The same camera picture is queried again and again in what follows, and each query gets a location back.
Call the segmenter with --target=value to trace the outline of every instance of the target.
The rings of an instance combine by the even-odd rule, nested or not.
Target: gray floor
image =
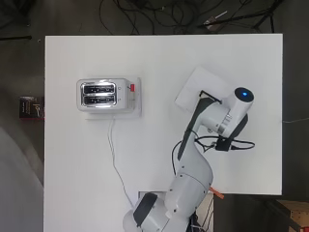
[[[12,25],[0,31],[1,36],[31,34],[34,38],[32,41],[0,43],[1,99],[8,105],[5,110],[10,113],[10,117],[16,122],[18,121],[18,97],[43,96],[44,94],[45,36],[108,35],[99,22],[99,2],[99,0],[38,1],[30,13],[32,20],[30,27]],[[163,5],[165,2],[164,0],[153,1],[154,5],[157,6]],[[203,9],[215,5],[216,2],[218,0],[206,1]],[[271,3],[272,0],[253,0],[240,14],[264,9],[269,5],[269,2]],[[219,8],[201,18],[200,22],[212,15],[219,15],[226,10],[229,11],[226,14],[226,17],[228,17],[238,7],[238,0],[226,0]],[[276,32],[284,34],[283,117],[287,121],[309,117],[309,107],[306,102],[309,97],[309,78],[307,77],[309,75],[309,65],[307,65],[308,59],[306,58],[309,48],[308,8],[309,1],[286,0],[275,13]],[[130,33],[130,24],[112,1],[104,1],[101,13],[106,25],[114,34],[128,35]],[[248,19],[244,22],[254,23],[256,19]],[[150,23],[142,15],[137,17],[137,27],[141,34],[151,34]],[[264,33],[270,32],[268,21],[261,29]],[[173,33],[171,29],[158,25],[155,26],[155,32],[159,35]],[[220,31],[220,34],[250,32],[252,31],[247,28],[229,25]],[[194,31],[194,34],[205,33],[204,30]],[[29,141],[33,144],[41,160],[43,160],[43,123],[18,122],[17,124],[28,136]],[[307,155],[307,139],[309,121],[286,124],[283,126],[283,131],[283,194],[285,198],[308,199],[309,156]],[[233,213],[231,207],[224,206],[221,209]],[[239,231],[242,230],[241,227],[234,226],[234,229],[237,228]]]

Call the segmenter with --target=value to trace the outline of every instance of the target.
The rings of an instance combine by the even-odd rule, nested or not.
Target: dark floor
[[[163,6],[167,0],[153,1],[154,7]],[[200,11],[207,10],[216,5],[219,0],[207,0]],[[241,9],[239,15],[260,11],[269,6],[272,0],[253,0]],[[11,41],[0,43],[1,64],[1,93],[3,100],[10,103],[7,107],[12,118],[18,120],[19,96],[43,96],[44,94],[44,37],[48,35],[109,35],[101,25],[98,17],[100,0],[42,0],[37,1],[31,10],[31,26],[12,24],[0,30],[1,36],[20,36],[31,34],[32,41]],[[222,19],[229,18],[239,8],[239,0],[226,0],[218,8],[205,14],[197,23],[203,23],[212,15],[228,13]],[[308,24],[309,1],[286,0],[275,12],[275,29],[284,34],[284,69],[283,69],[283,118],[290,121],[309,117],[309,107],[305,102],[309,97],[309,65],[307,65],[307,51],[309,46]],[[101,15],[103,21],[115,35],[129,35],[132,27],[122,12],[117,9],[111,0],[102,4]],[[172,19],[160,15],[160,20],[165,24],[173,23]],[[258,19],[246,19],[243,23],[253,24]],[[151,23],[142,15],[137,16],[136,27],[141,35],[151,35]],[[206,34],[206,30],[189,28],[189,33]],[[263,33],[270,32],[269,21],[262,26]],[[155,23],[155,33],[158,35],[173,34],[172,28],[165,28]],[[236,25],[225,26],[219,34],[225,33],[256,33],[248,28]],[[43,123],[24,122],[18,123],[28,135],[41,160],[43,160]],[[309,121],[283,126],[283,195],[288,199],[306,200],[309,198],[309,156],[307,155],[307,139]],[[215,231],[248,231],[241,222],[254,226],[263,225],[265,221],[252,220],[252,214],[242,214],[242,219],[231,220],[239,210],[248,211],[261,206],[256,203],[244,203],[247,196],[230,195],[219,203],[215,201]],[[223,226],[226,221],[229,227]]]

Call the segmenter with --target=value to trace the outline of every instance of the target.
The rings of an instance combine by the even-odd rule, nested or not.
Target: white table
[[[229,193],[281,193],[281,35],[47,37],[45,232],[122,231],[129,207],[112,166],[110,122],[85,120],[76,107],[77,80],[141,77],[143,116],[117,120],[114,128],[116,164],[136,197],[138,190],[167,190],[173,179],[171,150],[191,117],[174,100],[199,65],[256,97],[239,137],[256,148],[208,152],[213,186]]]

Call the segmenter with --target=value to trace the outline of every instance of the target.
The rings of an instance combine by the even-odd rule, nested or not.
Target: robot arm
[[[246,113],[253,94],[244,88],[236,89],[228,99],[200,99],[183,136],[178,152],[180,169],[164,199],[148,192],[140,198],[124,218],[126,232],[185,232],[189,219],[199,207],[212,184],[210,164],[197,150],[195,133],[201,125],[218,133],[221,143],[229,142],[245,126]]]

